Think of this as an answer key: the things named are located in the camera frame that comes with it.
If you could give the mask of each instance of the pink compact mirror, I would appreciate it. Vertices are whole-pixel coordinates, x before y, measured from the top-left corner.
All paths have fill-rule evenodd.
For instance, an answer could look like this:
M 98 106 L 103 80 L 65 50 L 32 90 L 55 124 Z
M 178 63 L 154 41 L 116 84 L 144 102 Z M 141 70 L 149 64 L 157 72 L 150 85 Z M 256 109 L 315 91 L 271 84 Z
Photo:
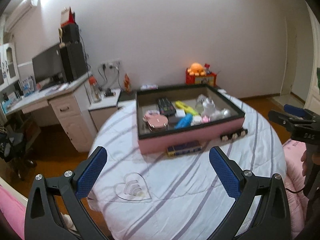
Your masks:
M 155 115 L 148 119 L 148 125 L 151 131 L 160 130 L 168 126 L 168 118 L 164 115 Z

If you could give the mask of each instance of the tray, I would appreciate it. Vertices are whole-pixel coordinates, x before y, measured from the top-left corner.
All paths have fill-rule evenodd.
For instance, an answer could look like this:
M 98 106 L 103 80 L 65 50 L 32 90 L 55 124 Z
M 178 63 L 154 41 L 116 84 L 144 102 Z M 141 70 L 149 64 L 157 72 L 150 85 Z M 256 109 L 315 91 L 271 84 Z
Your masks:
M 158 110 L 156 102 L 158 98 L 167 97 L 173 105 L 179 100 L 195 108 L 196 99 L 200 94 L 211 97 L 217 109 L 229 109 L 231 116 L 180 129 L 174 129 L 174 125 L 169 125 L 167 130 L 158 132 L 151 132 L 142 119 L 147 110 Z M 143 154 L 165 151 L 168 146 L 193 140 L 204 141 L 217 138 L 222 134 L 241 129 L 245 116 L 241 109 L 220 94 L 215 87 L 207 84 L 182 84 L 160 87 L 156 90 L 137 91 L 136 108 L 138 143 Z

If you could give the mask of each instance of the stuffed toy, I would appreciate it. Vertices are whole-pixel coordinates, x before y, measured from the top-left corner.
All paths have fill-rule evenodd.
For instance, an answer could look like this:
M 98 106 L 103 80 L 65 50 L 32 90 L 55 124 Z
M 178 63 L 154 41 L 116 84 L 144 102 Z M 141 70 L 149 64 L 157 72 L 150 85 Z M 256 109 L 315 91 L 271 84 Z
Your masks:
M 190 76 L 205 76 L 205 71 L 203 66 L 199 63 L 193 63 L 190 68 L 188 68 L 188 73 Z

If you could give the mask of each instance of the striped bedsheet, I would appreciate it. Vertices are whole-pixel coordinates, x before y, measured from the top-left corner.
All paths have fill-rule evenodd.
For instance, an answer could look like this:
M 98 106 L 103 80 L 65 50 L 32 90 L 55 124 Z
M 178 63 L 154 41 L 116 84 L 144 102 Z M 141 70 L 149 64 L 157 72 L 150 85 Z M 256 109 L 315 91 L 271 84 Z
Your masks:
M 219 145 L 243 170 L 285 177 L 284 151 L 271 125 L 239 99 L 224 95 L 246 113 L 243 126 L 248 135 L 227 144 L 205 142 L 200 154 L 141 155 L 135 103 L 117 111 L 101 127 L 90 153 L 103 146 L 108 161 L 88 202 L 102 212 L 115 240 L 207 239 L 234 202 L 209 163 L 213 146 Z M 239 234 L 249 226 L 259 199 L 255 198 Z

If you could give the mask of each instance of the computer monitor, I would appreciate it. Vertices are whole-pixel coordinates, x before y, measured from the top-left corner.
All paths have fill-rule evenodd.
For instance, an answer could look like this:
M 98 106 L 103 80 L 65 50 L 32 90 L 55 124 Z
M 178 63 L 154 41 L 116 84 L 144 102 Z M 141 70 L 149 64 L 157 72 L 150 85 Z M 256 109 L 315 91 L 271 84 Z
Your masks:
M 39 83 L 47 78 L 52 78 L 50 86 L 62 83 L 63 64 L 60 56 L 59 43 L 41 52 L 32 59 L 35 81 Z

